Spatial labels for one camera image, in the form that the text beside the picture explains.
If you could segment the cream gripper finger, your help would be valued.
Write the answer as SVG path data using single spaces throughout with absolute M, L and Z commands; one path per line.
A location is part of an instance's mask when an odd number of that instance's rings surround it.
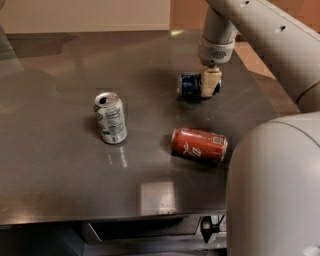
M 209 98 L 212 96 L 215 88 L 221 80 L 221 77 L 222 72 L 217 65 L 207 67 L 201 72 L 201 96 L 203 98 Z

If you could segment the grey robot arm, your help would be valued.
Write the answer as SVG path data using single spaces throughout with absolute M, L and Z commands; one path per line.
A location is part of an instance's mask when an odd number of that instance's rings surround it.
M 320 36 L 268 0 L 206 0 L 199 57 L 240 33 L 299 108 L 247 133 L 226 185 L 228 256 L 319 256 Z

